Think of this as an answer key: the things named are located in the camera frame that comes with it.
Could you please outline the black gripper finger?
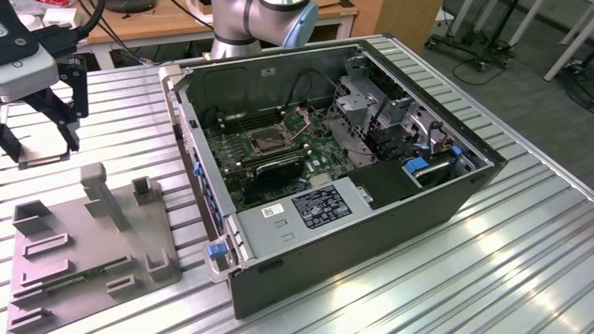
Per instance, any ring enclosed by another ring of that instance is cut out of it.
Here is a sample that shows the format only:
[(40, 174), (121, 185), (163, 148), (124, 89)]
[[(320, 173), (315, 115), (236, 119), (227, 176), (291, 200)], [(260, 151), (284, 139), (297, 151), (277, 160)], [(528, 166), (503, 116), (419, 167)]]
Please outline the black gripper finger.
[(9, 127), (4, 123), (0, 124), (0, 135), (1, 149), (9, 156), (10, 160), (17, 164), (20, 162), (21, 144)]
[(72, 89), (72, 99), (64, 102), (45, 88), (26, 95), (22, 101), (56, 124), (69, 151), (79, 151), (76, 129), (79, 119), (88, 116), (87, 61), (81, 55), (71, 55), (57, 60), (59, 80)]

